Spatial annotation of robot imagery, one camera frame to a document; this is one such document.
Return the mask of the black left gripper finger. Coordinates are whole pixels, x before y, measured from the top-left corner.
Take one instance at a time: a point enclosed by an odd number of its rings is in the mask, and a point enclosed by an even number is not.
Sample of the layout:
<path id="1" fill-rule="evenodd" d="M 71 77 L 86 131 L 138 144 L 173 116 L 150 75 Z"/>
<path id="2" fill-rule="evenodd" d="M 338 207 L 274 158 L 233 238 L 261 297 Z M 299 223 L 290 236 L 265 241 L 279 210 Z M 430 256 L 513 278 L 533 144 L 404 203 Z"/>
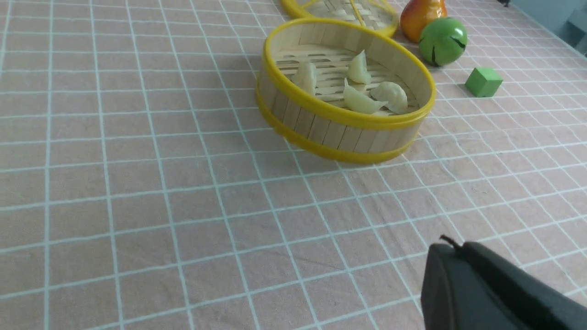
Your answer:
<path id="1" fill-rule="evenodd" d="M 427 330 L 584 330 L 587 309 L 478 242 L 430 245 L 420 303 Z"/>

